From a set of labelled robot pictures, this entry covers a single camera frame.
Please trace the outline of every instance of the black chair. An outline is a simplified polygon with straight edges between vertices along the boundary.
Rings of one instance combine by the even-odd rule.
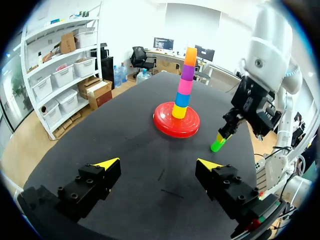
[[[133,54],[130,57],[130,61],[134,68],[139,68],[138,72],[133,74],[133,78],[135,79],[140,72],[140,69],[154,69],[156,67],[156,58],[153,56],[147,56],[147,53],[142,46],[133,46],[132,49]],[[146,62],[147,58],[153,59],[153,62]]]
[[[210,76],[208,74],[205,74],[203,72],[200,72],[200,66],[199,66],[199,63],[198,63],[198,60],[196,60],[195,62],[195,71],[194,71],[194,77],[196,77],[196,81],[199,81],[199,80],[206,80],[206,85],[208,85],[209,81],[210,81]]]

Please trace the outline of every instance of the white box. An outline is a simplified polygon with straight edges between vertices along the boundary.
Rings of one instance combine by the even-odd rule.
[[[72,74],[73,66],[74,65],[71,64],[70,66],[52,73],[52,79],[56,82],[59,88],[74,80],[74,75]]]
[[[40,109],[40,112],[42,113],[43,118],[45,119],[49,128],[51,128],[56,122],[58,122],[62,118],[62,115],[58,106],[59,106],[59,103],[55,99],[52,99],[44,105],[44,107],[46,108],[45,112],[41,112],[41,109]]]
[[[81,49],[97,44],[98,35],[94,30],[94,27],[82,27],[74,30],[73,35],[77,39],[75,47]]]
[[[77,91],[72,88],[61,93],[56,100],[59,102],[66,114],[72,112],[78,107]]]
[[[96,67],[96,57],[89,56],[86,57],[87,60],[82,62],[74,62],[74,72],[78,77],[90,76],[94,73]]]
[[[46,77],[42,76],[33,81],[32,89],[39,101],[53,92],[50,76],[51,74]]]

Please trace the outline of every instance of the cardboard box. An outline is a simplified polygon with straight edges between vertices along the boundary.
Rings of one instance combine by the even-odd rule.
[[[103,80],[87,89],[89,104],[93,110],[112,99],[111,86],[111,81]]]
[[[73,32],[61,36],[60,52],[67,54],[76,50],[76,42]]]
[[[68,118],[64,123],[62,123],[62,127],[67,129],[72,124],[72,120]]]
[[[96,110],[102,104],[108,102],[111,99],[112,99],[112,93],[111,93],[111,91],[107,91],[97,98],[93,98],[93,97],[89,96],[89,104],[93,110]]]
[[[65,129],[62,126],[59,126],[56,130],[54,130],[53,135],[58,138],[65,132]]]
[[[75,120],[81,118],[81,114],[80,112],[78,111],[77,113],[73,114],[70,119],[74,122]]]
[[[79,94],[84,99],[88,99],[87,89],[92,87],[93,85],[101,82],[101,78],[90,76],[85,80],[78,83]]]

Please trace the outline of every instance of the black table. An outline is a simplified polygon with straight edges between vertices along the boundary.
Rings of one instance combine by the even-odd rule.
[[[46,153],[24,187],[44,185],[56,194],[84,164],[120,157],[121,177],[80,225],[118,239],[229,239],[237,222],[206,195],[196,160],[231,164],[255,187],[249,130],[242,124],[218,153],[210,152],[231,96],[194,82],[189,105],[200,117],[198,132],[177,139],[158,131],[153,112],[175,100],[179,79],[161,72],[98,108]]]

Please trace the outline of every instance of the red base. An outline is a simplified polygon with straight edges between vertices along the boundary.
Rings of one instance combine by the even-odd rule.
[[[195,110],[188,106],[185,117],[172,116],[174,102],[165,102],[156,107],[153,115],[155,126],[163,133],[175,138],[189,138],[200,126],[200,118]]]

